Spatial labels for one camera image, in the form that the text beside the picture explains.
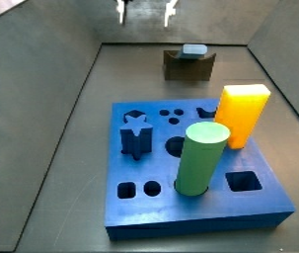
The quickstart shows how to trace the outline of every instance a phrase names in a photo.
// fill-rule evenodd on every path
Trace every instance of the star-shaped hole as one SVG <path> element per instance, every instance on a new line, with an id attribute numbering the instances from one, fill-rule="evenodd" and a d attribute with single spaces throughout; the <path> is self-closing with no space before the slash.
<path id="1" fill-rule="evenodd" d="M 153 125 L 146 122 L 146 115 L 141 115 L 140 117 L 133 117 L 126 115 L 128 123 L 122 126 L 122 129 L 130 129 L 134 132 L 136 136 L 140 136 L 142 133 L 142 129 L 153 128 Z"/>
<path id="2" fill-rule="evenodd" d="M 129 122 L 128 120 L 128 116 L 132 116 L 134 118 L 138 118 L 141 115 L 145 115 L 146 113 L 144 113 L 142 111 L 138 111 L 138 110 L 132 110 L 130 112 L 128 112 L 125 115 L 124 115 L 124 121 L 125 123 Z"/>

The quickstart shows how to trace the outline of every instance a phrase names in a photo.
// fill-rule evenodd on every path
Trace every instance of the gray wall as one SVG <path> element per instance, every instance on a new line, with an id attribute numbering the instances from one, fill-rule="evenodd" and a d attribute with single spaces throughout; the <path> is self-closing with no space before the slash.
<path id="1" fill-rule="evenodd" d="M 276 85 L 299 114 L 299 1 L 283 0 L 251 44 Z"/>
<path id="2" fill-rule="evenodd" d="M 120 24 L 114 0 L 80 0 L 77 10 L 104 42 L 248 44 L 279 0 L 180 0 L 177 15 L 165 28 L 168 2 L 130 2 L 125 26 Z"/>
<path id="3" fill-rule="evenodd" d="M 14 250 L 101 42 L 76 0 L 0 17 L 0 250 Z"/>

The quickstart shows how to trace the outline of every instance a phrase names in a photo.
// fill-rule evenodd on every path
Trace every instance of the round hole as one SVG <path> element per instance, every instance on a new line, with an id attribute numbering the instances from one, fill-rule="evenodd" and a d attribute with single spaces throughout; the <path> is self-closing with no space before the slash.
<path id="1" fill-rule="evenodd" d="M 165 144 L 166 152 L 174 157 L 181 157 L 184 142 L 185 142 L 185 138 L 177 136 L 177 137 L 170 138 Z"/>
<path id="2" fill-rule="evenodd" d="M 161 184 L 157 181 L 146 182 L 145 192 L 149 196 L 156 197 L 161 193 Z"/>
<path id="3" fill-rule="evenodd" d="M 180 123 L 180 119 L 178 118 L 170 118 L 169 119 L 169 122 L 173 124 L 173 125 L 177 125 Z"/>
<path id="4" fill-rule="evenodd" d="M 169 110 L 161 110 L 161 111 L 160 111 L 160 114 L 161 114 L 162 116 L 169 116 Z"/>
<path id="5" fill-rule="evenodd" d="M 180 116 L 182 116 L 185 114 L 184 110 L 182 109 L 176 109 L 174 110 L 174 113 Z"/>

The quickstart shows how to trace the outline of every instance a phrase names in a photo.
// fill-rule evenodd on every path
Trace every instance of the blue shape sorter board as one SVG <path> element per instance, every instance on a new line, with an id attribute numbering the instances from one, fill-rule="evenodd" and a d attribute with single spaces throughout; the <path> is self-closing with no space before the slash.
<path id="1" fill-rule="evenodd" d="M 204 195 L 186 197 L 176 191 L 186 128 L 214 120 L 218 103 L 114 104 L 105 219 L 112 240 L 272 227 L 296 212 L 252 138 L 244 149 L 226 147 Z M 133 128 L 138 134 L 126 140 Z"/>

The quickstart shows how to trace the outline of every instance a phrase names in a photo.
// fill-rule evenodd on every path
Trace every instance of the hole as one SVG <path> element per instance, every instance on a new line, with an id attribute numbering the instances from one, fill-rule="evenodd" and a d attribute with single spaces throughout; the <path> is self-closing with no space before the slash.
<path id="1" fill-rule="evenodd" d="M 173 124 L 173 125 L 177 125 L 180 123 L 180 119 L 178 118 L 170 118 L 169 119 L 169 122 Z"/>
<path id="2" fill-rule="evenodd" d="M 204 108 L 197 108 L 198 116 L 201 119 L 209 119 L 209 118 L 216 118 L 217 115 L 217 109 L 216 111 L 206 111 Z"/>
<path id="3" fill-rule="evenodd" d="M 160 114 L 161 114 L 162 116 L 169 116 L 170 112 L 169 112 L 169 110 L 161 110 L 161 111 L 160 111 Z"/>
<path id="4" fill-rule="evenodd" d="M 141 115 L 145 115 L 146 113 L 138 111 L 138 110 L 132 110 L 130 112 L 128 112 L 125 115 L 124 115 L 124 121 L 125 123 L 129 122 L 126 116 L 132 116 L 133 118 L 138 118 Z"/>
<path id="5" fill-rule="evenodd" d="M 165 144 L 166 152 L 174 157 L 181 157 L 184 142 L 185 142 L 185 138 L 177 136 L 177 137 L 170 138 Z"/>
<path id="6" fill-rule="evenodd" d="M 182 109 L 176 109 L 174 110 L 174 113 L 180 116 L 182 116 L 185 114 L 184 110 Z"/>
<path id="7" fill-rule="evenodd" d="M 161 184 L 157 181 L 146 182 L 145 192 L 149 196 L 156 197 L 161 193 Z"/>
<path id="8" fill-rule="evenodd" d="M 134 182 L 121 183 L 118 186 L 120 199 L 132 199 L 137 194 L 137 185 Z"/>
<path id="9" fill-rule="evenodd" d="M 176 181 L 174 181 L 174 189 L 176 189 Z M 208 190 L 209 190 L 209 187 L 208 187 L 208 189 L 206 189 L 206 191 L 205 191 L 205 193 L 208 192 Z M 176 190 L 177 191 L 177 190 Z M 178 192 L 178 191 L 177 191 Z M 201 195 L 204 195 L 205 193 L 202 193 Z M 185 195 L 186 196 L 186 195 Z M 200 195 L 198 195 L 200 196 Z"/>
<path id="10" fill-rule="evenodd" d="M 261 183 L 253 171 L 226 173 L 226 178 L 233 192 L 261 190 Z"/>

